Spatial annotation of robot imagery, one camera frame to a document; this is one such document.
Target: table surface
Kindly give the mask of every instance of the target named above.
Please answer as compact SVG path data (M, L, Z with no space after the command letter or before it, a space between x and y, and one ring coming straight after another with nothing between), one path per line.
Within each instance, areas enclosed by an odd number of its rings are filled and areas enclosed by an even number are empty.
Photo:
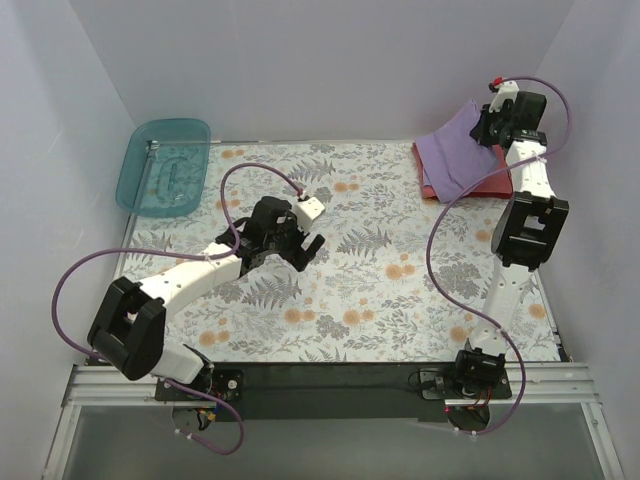
M410 143L212 145L198 209L173 219L133 218L125 245L199 253L226 229L220 180L243 162L279 168L318 197L326 213L313 234L327 242L302 273L270 257L248 276L201 297L168 323L167 338L215 361L455 358L475 322L427 277L426 241L443 207L421 198ZM262 169L235 172L226 193L234 218L249 216L264 195L294 200L290 186ZM492 230L505 205L464 199L444 219L434 244L442 285L477 309L491 279ZM177 262L127 255L118 273L137 280ZM512 330L527 361L560 359L544 305L534 278ZM515 360L513 352L507 358Z

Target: purple cloth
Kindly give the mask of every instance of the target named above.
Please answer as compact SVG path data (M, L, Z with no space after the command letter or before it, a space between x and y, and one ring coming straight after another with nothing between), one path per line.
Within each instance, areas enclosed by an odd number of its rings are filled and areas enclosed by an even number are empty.
M416 140L424 184L431 185L443 203L455 199L498 165L493 150L469 136L479 119L478 105L469 100L442 128Z

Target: wall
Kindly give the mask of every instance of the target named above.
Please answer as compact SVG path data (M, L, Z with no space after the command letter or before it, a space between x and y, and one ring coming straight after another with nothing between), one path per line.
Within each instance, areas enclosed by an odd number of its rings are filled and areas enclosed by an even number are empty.
M571 211L544 285L562 338L588 361L628 478L640 470L640 2L577 0L538 75L574 107L575 130L549 160ZM557 109L551 115L562 124Z
M75 259L118 245L114 201L133 128L66 0L0 0L0 467L40 478L72 363L49 302ZM62 318L83 341L114 259L63 292Z
M71 0L137 125L215 138L409 138L533 74L573 0Z

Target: folded cloth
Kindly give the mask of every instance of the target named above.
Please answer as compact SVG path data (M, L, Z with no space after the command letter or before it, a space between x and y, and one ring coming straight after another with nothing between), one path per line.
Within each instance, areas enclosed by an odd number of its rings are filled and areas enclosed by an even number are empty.
M495 146L493 147L493 152L498 158L497 169L506 167L507 162L504 159L502 149ZM418 153L415 143L413 144L413 154L416 158L416 164L418 165L418 176L420 179L422 198L437 198L438 196L436 195L435 190L431 185L429 185L430 182L425 176L424 168L422 167L422 160L420 160L420 154ZM478 185L478 188L469 194L469 197L511 198L512 193L513 185L511 184L511 176L509 175L509 172L503 172L487 178L484 182Z
M494 152L478 145L469 132L478 123L480 111L470 100L456 115L436 132L416 140L415 149L422 164L421 186L431 186L441 202L450 202L465 188L499 167ZM502 177L506 184L498 185L495 180L491 188L483 189L483 194L498 193L511 195L511 179Z

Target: floral tablecloth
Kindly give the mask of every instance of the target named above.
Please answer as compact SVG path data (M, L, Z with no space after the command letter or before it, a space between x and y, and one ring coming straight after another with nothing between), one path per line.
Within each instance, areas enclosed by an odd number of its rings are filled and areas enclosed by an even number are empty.
M199 208L187 217L137 218L128 244L200 252L226 228L223 173L248 161L281 169L325 204L314 233L327 242L302 273L275 256L200 298L168 323L168 338L217 361L455 358L474 318L442 298L426 275L426 240L442 206L421 198L408 143L212 146ZM293 200L290 186L262 169L239 170L227 189L234 218L250 215L263 195ZM489 286L489 244L504 206L497 199L463 200L445 218L434 245L443 286L476 308ZM175 264L129 255L122 273L141 279ZM525 360L559 360L535 280L516 316L513 338ZM512 352L508 358L514 360Z

